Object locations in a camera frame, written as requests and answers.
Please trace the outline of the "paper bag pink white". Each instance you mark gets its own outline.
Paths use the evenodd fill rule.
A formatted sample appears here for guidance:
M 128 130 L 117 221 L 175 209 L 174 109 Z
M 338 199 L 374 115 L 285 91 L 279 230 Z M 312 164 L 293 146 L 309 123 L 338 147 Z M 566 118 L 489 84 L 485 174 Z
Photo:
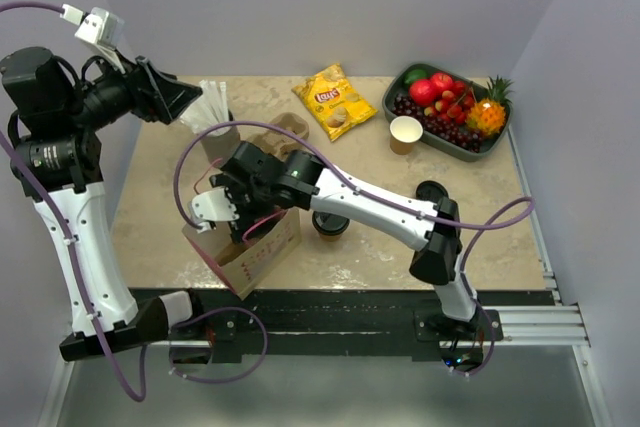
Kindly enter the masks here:
M 282 210 L 283 216 L 266 235 L 245 243 L 248 250 L 233 262 L 217 264 L 216 254 L 231 243 L 229 223 L 198 233 L 186 224 L 182 233 L 209 270 L 237 297 L 244 299 L 284 260 L 301 242 L 300 218 L 296 209 Z

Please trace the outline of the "brown paper coffee cup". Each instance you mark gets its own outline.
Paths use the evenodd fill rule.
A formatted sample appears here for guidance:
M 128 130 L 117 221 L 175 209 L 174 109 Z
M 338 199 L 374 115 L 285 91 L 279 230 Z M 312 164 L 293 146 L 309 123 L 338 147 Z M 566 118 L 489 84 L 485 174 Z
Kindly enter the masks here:
M 389 124 L 390 149 L 397 155 L 407 155 L 423 135 L 422 124 L 410 116 L 396 117 Z

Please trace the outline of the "black coffee cup lid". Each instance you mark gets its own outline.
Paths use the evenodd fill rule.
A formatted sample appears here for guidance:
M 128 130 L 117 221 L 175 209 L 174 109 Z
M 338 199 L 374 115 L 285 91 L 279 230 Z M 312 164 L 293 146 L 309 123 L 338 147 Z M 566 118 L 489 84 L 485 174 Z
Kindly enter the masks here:
M 447 189 L 433 180 L 426 180 L 418 184 L 415 190 L 415 198 L 420 201 L 438 203 L 443 198 L 448 198 Z

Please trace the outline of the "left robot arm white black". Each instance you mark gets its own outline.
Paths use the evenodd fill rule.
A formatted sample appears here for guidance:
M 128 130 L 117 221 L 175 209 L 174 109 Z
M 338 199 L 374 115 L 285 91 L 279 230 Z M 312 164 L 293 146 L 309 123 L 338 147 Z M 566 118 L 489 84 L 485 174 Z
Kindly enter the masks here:
M 71 303 L 72 332 L 62 358 L 77 361 L 162 341 L 170 329 L 200 337 L 207 315 L 179 291 L 138 303 L 124 282 L 106 219 L 100 129 L 133 114 L 165 125 L 201 88 L 155 69 L 139 57 L 95 55 L 75 71 L 44 47 L 27 47 L 1 61 L 1 83 L 16 109 L 7 130 L 11 170 L 32 200 L 54 243 Z M 86 77 L 98 66 L 99 76 Z

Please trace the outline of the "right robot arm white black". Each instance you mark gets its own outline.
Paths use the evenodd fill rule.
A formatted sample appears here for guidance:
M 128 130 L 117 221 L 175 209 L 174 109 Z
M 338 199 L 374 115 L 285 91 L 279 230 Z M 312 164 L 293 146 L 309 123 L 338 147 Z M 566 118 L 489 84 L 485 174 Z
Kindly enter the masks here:
M 211 183 L 197 216 L 230 223 L 236 240 L 257 220 L 291 208 L 337 215 L 395 238 L 414 252 L 410 274 L 432 285 L 440 302 L 440 313 L 426 325 L 459 340 L 472 339 L 480 329 L 476 299 L 459 262 L 459 209 L 448 197 L 411 199 L 362 182 L 311 153 L 295 150 L 280 160 L 249 142 L 240 144 Z

